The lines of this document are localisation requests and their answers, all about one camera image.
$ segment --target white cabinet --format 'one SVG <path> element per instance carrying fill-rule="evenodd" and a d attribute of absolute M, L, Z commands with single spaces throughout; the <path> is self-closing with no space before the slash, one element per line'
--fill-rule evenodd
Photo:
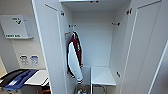
<path fill-rule="evenodd" d="M 58 1 L 33 1 L 54 94 L 63 90 L 65 94 L 69 94 L 68 91 L 74 89 L 72 78 L 66 74 L 67 40 L 64 39 L 64 33 L 69 31 L 63 31 L 64 28 L 68 28 L 68 24 L 63 22 L 65 19 L 73 22 L 70 25 L 76 25 L 75 30 L 81 41 L 84 83 L 95 84 L 91 79 L 93 76 L 96 77 L 95 74 L 92 72 L 90 78 L 88 72 L 95 71 L 92 67 L 106 67 L 108 73 L 114 77 L 115 94 L 149 92 L 167 41 L 168 32 L 164 21 L 167 18 L 167 0 L 132 0 L 131 4 L 129 0 L 118 0 L 113 3 L 108 0 L 99 3 L 62 2 L 65 9 Z"/>

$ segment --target hanging rod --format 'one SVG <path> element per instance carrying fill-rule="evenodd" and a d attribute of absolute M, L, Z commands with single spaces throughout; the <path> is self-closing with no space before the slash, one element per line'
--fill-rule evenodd
<path fill-rule="evenodd" d="M 70 28 L 70 27 L 76 27 L 76 25 L 69 25 L 69 28 Z"/>
<path fill-rule="evenodd" d="M 118 25 L 118 26 L 120 26 L 120 23 L 112 23 L 113 25 Z"/>

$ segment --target dark fabric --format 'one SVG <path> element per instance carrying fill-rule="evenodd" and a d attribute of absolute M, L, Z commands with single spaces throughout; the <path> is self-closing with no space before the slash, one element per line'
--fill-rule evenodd
<path fill-rule="evenodd" d="M 82 67 L 82 65 L 83 65 L 82 64 L 82 49 L 81 49 L 81 46 L 80 46 L 80 41 L 79 41 L 79 38 L 78 38 L 78 34 L 76 32 L 73 32 L 69 44 L 71 42 L 73 42 L 75 52 L 76 52 L 76 55 L 77 55 L 77 58 L 78 58 L 78 61 L 79 61 L 79 65 L 80 65 L 80 67 Z M 71 72 L 69 66 L 68 66 L 68 72 L 72 75 L 72 77 L 74 76 L 73 73 Z"/>

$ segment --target storage compartment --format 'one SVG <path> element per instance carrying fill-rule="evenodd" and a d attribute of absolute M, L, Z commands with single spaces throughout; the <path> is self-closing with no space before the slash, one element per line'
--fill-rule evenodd
<path fill-rule="evenodd" d="M 73 25 L 76 25 L 72 29 L 79 35 L 83 53 L 83 84 L 115 87 L 118 79 L 124 73 L 125 62 L 121 62 L 121 56 L 128 20 L 126 12 L 129 9 L 130 2 L 122 3 L 116 2 L 116 6 L 111 9 L 107 9 L 108 5 L 112 5 L 111 1 L 100 1 L 97 5 L 96 2 L 62 3 L 72 11 Z M 98 69 L 101 72 L 93 73 L 91 71 L 93 68 L 104 68 L 108 71 Z M 97 87 L 91 89 L 93 93 L 100 90 L 94 88 Z M 115 94 L 115 88 L 112 90 L 109 94 Z"/>
<path fill-rule="evenodd" d="M 75 87 L 74 94 L 78 94 L 78 91 L 85 92 L 80 94 L 90 94 L 90 85 L 77 84 L 77 86 Z"/>

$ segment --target white surface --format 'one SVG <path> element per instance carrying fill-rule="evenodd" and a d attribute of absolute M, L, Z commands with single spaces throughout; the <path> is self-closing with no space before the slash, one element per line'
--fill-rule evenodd
<path fill-rule="evenodd" d="M 28 30 L 26 29 L 26 27 L 30 28 L 30 26 L 25 25 L 26 21 L 22 15 L 1 15 L 0 20 L 6 38 L 9 39 L 32 38 L 31 33 L 28 33 Z"/>
<path fill-rule="evenodd" d="M 43 85 L 45 81 L 48 81 L 48 74 L 46 70 L 37 71 L 31 78 L 29 78 L 25 84 L 29 85 Z"/>
<path fill-rule="evenodd" d="M 166 43 L 166 46 L 164 48 L 162 57 L 159 61 L 155 76 L 153 78 L 152 84 L 150 86 L 148 94 L 166 94 L 167 92 L 164 93 L 164 91 L 167 91 L 167 85 L 168 84 L 168 41 Z"/>
<path fill-rule="evenodd" d="M 2 82 L 3 80 L 0 80 L 0 83 Z"/>
<path fill-rule="evenodd" d="M 5 74 L 7 74 L 5 66 L 2 62 L 2 59 L 0 57 L 0 77 L 4 76 Z"/>
<path fill-rule="evenodd" d="M 109 66 L 113 15 L 111 11 L 73 13 L 84 66 Z"/>
<path fill-rule="evenodd" d="M 5 38 L 1 25 L 0 25 L 0 43 L 1 43 L 0 44 L 0 57 L 3 61 L 6 71 L 11 72 L 13 70 L 19 69 L 19 64 L 16 58 L 15 51 L 13 49 L 11 40 L 8 40 Z"/>
<path fill-rule="evenodd" d="M 120 8 L 123 4 L 130 0 L 98 0 L 99 3 L 90 1 L 84 2 L 63 2 L 72 11 L 109 11 Z"/>
<path fill-rule="evenodd" d="M 136 94 L 147 94 L 151 86 L 153 77 L 157 70 L 160 58 L 164 51 L 164 47 L 168 40 L 168 0 L 162 0 L 159 7 L 159 13 L 156 19 L 155 27 L 153 28 L 153 34 L 151 36 L 151 42 L 148 47 L 148 52 L 144 60 L 143 69 L 139 78 L 137 85 Z M 162 71 L 167 71 L 166 65 L 163 67 Z M 167 72 L 166 75 L 160 81 L 165 81 L 167 83 Z M 163 93 L 167 94 L 167 85 L 163 84 Z"/>
<path fill-rule="evenodd" d="M 120 26 L 113 26 L 114 29 L 111 41 L 109 68 L 116 84 L 121 84 L 125 67 L 125 62 L 121 62 L 121 59 L 128 20 L 128 15 L 126 15 L 125 12 L 129 9 L 129 4 L 130 2 L 127 2 L 127 4 L 123 5 L 114 12 L 114 23 L 120 22 Z"/>
<path fill-rule="evenodd" d="M 6 54 L 10 56 L 11 61 L 5 62 L 2 55 L 5 55 L 4 53 L 1 54 L 2 60 L 5 63 L 10 63 L 10 67 L 14 67 L 19 63 L 20 68 L 28 68 L 28 69 L 45 69 L 45 63 L 44 58 L 41 50 L 39 35 L 37 32 L 37 25 L 34 18 L 33 8 L 32 8 L 32 0 L 0 0 L 0 15 L 23 15 L 26 17 L 26 19 L 29 21 L 31 27 L 32 27 L 32 34 L 34 36 L 33 39 L 29 40 L 11 40 L 12 46 L 14 48 L 14 53 L 17 57 L 17 60 L 15 61 L 13 58 L 15 55 L 11 55 L 12 51 L 8 52 L 6 51 Z M 28 62 L 29 65 L 23 65 L 20 60 L 21 55 L 28 56 Z M 32 55 L 36 55 L 39 57 L 39 64 L 38 66 L 35 66 L 31 63 L 30 57 Z"/>
<path fill-rule="evenodd" d="M 91 84 L 116 86 L 108 67 L 91 67 Z"/>
<path fill-rule="evenodd" d="M 71 72 L 74 74 L 77 81 L 83 80 L 83 75 L 80 69 L 79 61 L 76 55 L 76 51 L 73 45 L 73 42 L 69 44 L 69 53 L 68 53 L 68 66 Z"/>
<path fill-rule="evenodd" d="M 159 35 L 160 32 L 158 31 L 160 30 L 156 31 L 157 34 L 153 31 L 160 3 L 154 3 L 138 9 L 135 6 L 133 7 L 135 8 L 133 8 L 135 10 L 133 11 L 133 15 L 135 13 L 136 15 L 133 21 L 134 24 L 132 23 L 132 26 L 134 26 L 132 43 L 127 59 L 121 94 L 147 94 L 152 81 L 150 79 L 153 78 L 151 77 L 153 73 L 151 69 L 154 68 L 154 62 L 156 63 L 160 59 L 160 51 L 162 51 L 161 45 L 157 45 L 157 43 L 159 44 L 158 39 L 160 40 L 161 38 L 159 36 L 163 36 L 163 33 Z"/>
<path fill-rule="evenodd" d="M 57 2 L 52 2 L 52 8 L 45 6 L 44 0 L 33 0 L 32 2 L 44 60 L 49 73 L 51 93 L 68 94 L 67 86 L 69 83 L 66 84 L 67 71 L 65 69 L 65 56 L 63 56 L 65 37 L 63 37 L 64 32 L 60 31 L 60 11 L 55 8 L 58 7 L 60 10 L 60 6 L 57 5 Z"/>

